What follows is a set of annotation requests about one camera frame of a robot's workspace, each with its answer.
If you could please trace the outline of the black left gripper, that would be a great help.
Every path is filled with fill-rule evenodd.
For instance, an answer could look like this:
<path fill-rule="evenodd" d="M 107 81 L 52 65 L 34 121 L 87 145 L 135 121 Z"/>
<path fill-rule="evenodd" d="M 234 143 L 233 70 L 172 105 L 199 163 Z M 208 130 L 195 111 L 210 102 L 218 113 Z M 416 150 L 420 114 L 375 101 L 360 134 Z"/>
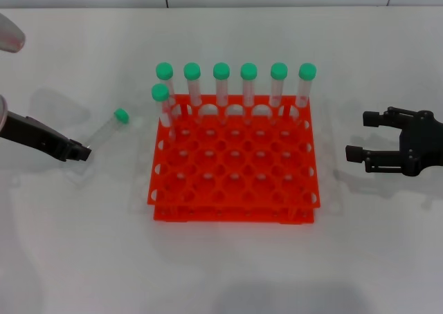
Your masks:
<path fill-rule="evenodd" d="M 68 139 L 33 118 L 23 117 L 11 111 L 6 116 L 1 137 L 42 151 L 60 161 L 87 161 L 91 154 L 91 149 L 81 142 Z"/>

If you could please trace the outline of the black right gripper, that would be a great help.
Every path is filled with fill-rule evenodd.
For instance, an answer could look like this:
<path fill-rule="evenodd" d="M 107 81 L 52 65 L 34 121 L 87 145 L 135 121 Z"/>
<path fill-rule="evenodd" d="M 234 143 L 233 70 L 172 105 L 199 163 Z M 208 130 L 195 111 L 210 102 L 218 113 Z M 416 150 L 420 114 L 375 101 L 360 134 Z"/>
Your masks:
<path fill-rule="evenodd" d="M 365 111 L 363 125 L 402 129 L 399 136 L 400 152 L 346 146 L 347 161 L 363 163 L 367 173 L 418 176 L 427 167 L 442 166 L 442 123 L 435 119 L 433 112 L 415 112 L 395 107 L 388 107 L 383 113 Z"/>

